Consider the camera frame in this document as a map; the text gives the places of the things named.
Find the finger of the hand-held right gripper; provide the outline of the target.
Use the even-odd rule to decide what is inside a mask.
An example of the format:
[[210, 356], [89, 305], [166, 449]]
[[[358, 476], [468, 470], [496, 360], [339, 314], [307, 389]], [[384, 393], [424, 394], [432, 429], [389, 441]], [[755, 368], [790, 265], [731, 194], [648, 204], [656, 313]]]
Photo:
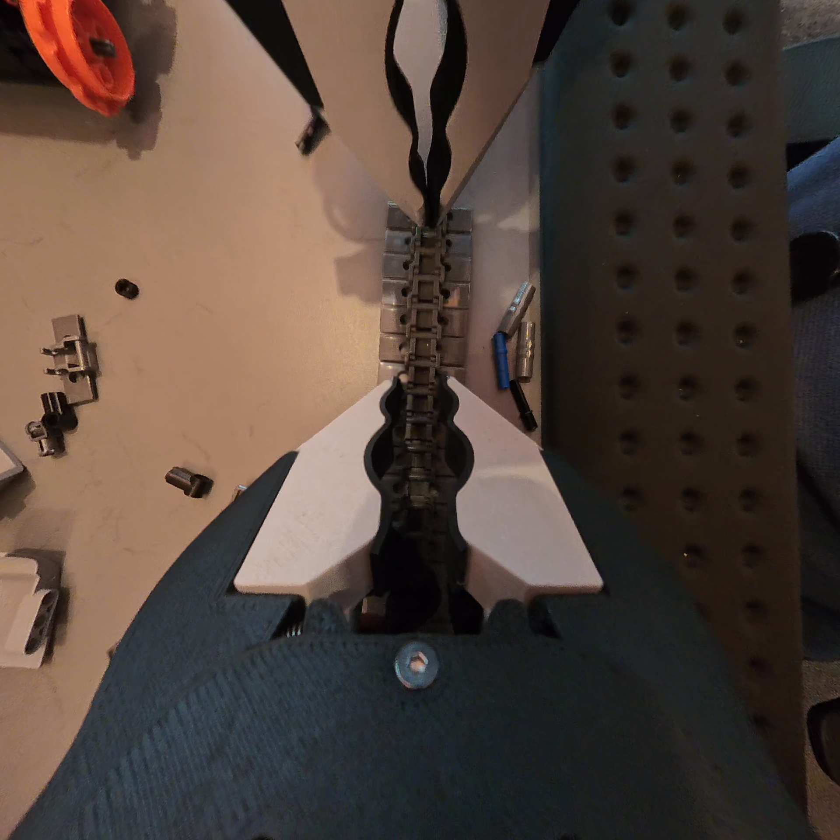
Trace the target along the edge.
[[453, 205], [526, 87], [549, 5], [446, 2], [444, 52], [430, 87], [430, 221]]
[[434, 10], [410, 2], [283, 4], [330, 128], [391, 202], [426, 222]]

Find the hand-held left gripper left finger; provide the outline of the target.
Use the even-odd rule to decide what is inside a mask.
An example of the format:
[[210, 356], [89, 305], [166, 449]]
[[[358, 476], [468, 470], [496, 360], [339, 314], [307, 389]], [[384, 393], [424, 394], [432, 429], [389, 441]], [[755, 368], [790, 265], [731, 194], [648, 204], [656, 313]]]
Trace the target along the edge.
[[385, 424], [378, 384], [302, 444], [235, 578], [243, 594], [327, 599], [352, 611], [372, 589], [382, 496], [364, 454]]

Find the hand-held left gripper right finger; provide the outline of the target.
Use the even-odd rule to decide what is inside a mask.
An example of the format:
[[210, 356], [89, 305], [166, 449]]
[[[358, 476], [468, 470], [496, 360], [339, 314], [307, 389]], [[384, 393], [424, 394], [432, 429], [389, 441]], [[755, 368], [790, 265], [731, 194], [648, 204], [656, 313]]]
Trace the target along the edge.
[[482, 607], [601, 592], [602, 577], [541, 447], [457, 380], [447, 385], [457, 401], [455, 427], [473, 455], [455, 498], [467, 592]]

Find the single grey track link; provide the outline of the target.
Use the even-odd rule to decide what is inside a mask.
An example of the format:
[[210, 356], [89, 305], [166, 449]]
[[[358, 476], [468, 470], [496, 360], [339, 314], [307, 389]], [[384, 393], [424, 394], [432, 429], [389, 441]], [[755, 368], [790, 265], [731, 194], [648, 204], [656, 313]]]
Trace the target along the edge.
[[53, 318], [52, 343], [40, 349], [49, 359], [45, 374], [60, 380], [70, 406], [94, 403], [98, 399], [99, 364], [96, 344], [88, 337], [85, 320], [78, 314]]

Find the black long pin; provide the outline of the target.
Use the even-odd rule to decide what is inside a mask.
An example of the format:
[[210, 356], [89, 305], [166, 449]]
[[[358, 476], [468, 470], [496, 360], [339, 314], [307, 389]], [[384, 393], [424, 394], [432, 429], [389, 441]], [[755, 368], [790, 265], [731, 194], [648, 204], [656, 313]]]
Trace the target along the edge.
[[509, 392], [517, 408], [523, 429], [529, 434], [535, 432], [539, 425], [518, 380], [511, 379], [509, 381]]

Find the black short connector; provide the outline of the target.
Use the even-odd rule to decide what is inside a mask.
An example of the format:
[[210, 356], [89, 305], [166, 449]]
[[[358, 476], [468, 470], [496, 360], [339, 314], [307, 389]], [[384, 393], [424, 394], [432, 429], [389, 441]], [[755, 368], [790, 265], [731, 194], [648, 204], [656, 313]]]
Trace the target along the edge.
[[214, 486], [214, 481], [208, 476], [180, 466], [169, 469], [164, 481], [192, 499], [205, 498]]

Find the grey orange toy block vehicle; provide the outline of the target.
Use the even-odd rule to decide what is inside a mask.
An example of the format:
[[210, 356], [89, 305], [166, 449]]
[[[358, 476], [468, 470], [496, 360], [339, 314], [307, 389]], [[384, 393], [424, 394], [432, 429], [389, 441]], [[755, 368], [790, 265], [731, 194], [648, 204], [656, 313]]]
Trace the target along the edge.
[[2, 1], [2, 81], [60, 84], [112, 117], [135, 93], [128, 42], [102, 1]]

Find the black perforated panel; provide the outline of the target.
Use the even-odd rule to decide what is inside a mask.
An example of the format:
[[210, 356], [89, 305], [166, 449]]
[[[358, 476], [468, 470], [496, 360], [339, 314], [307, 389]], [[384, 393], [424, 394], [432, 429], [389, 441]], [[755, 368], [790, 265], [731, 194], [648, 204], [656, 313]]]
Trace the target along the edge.
[[588, 632], [681, 781], [644, 836], [812, 838], [778, 2], [580, 2], [542, 70], [542, 436], [654, 550]]

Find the black grey cross connector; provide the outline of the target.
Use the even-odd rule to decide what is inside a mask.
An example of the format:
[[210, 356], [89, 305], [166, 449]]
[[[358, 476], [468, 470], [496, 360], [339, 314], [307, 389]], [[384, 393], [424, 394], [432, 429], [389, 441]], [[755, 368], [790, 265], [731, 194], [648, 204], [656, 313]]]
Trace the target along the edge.
[[26, 424], [26, 435], [37, 446], [40, 457], [63, 455], [66, 435], [78, 426], [76, 411], [63, 392], [43, 393], [40, 400], [43, 413], [40, 419]]

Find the light grey curved block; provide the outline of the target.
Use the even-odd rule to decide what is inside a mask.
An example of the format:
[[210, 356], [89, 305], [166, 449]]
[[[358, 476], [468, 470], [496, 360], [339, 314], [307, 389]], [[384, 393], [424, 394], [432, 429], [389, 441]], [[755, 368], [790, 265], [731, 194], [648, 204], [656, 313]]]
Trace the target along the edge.
[[61, 565], [48, 556], [1, 554], [1, 667], [37, 669], [53, 637]]

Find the teal chair seat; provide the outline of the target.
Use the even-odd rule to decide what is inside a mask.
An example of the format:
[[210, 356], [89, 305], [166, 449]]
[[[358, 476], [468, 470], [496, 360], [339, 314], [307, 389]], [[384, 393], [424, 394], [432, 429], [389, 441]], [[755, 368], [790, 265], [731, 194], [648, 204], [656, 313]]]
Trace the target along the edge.
[[839, 36], [783, 49], [788, 144], [833, 141], [839, 135]]

